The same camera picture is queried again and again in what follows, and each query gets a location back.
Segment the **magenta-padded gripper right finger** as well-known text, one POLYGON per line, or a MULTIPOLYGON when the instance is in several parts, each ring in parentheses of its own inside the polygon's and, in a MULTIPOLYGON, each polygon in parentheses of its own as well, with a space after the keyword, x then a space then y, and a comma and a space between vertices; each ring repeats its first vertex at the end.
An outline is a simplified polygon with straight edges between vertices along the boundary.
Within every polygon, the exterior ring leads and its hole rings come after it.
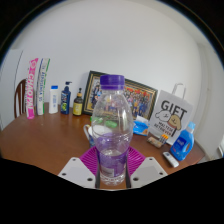
POLYGON ((145 157, 130 147, 127 156, 126 186, 140 188, 167 176, 166 171, 154 157, 145 157))

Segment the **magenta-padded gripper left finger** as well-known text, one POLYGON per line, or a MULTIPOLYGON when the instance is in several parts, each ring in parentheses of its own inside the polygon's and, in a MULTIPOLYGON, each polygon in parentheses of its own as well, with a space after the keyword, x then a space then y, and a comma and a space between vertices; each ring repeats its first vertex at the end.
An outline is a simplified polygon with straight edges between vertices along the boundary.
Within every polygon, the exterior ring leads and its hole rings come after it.
POLYGON ((88 149, 80 158, 71 157, 58 176, 84 188, 99 188, 96 147, 88 149))

